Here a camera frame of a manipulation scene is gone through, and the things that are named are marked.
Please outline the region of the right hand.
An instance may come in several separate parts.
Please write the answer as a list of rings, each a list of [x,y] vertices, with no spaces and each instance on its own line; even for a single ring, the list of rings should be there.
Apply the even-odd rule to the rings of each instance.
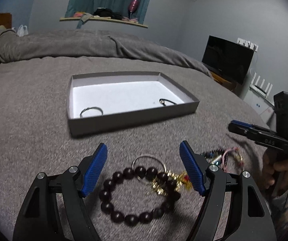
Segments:
[[[263,155],[262,168],[262,185],[265,189],[275,184],[274,173],[279,173],[281,179],[276,184],[278,192],[286,192],[288,190],[288,160],[275,162],[277,153],[274,150],[267,149]]]

